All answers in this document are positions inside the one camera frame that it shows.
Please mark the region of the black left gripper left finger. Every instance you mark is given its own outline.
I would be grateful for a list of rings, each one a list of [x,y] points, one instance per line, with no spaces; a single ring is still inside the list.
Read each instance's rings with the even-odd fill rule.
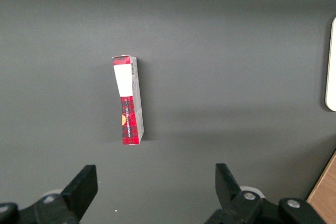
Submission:
[[[97,192],[96,165],[86,165],[60,193],[46,194],[27,208],[1,203],[1,223],[79,223]]]

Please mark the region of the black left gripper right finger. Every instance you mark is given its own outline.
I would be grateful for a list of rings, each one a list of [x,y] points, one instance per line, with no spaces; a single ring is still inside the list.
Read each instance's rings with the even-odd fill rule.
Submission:
[[[251,190],[242,190],[226,164],[216,164],[215,189],[221,205],[206,223],[325,223],[306,201],[283,198],[273,204]]]

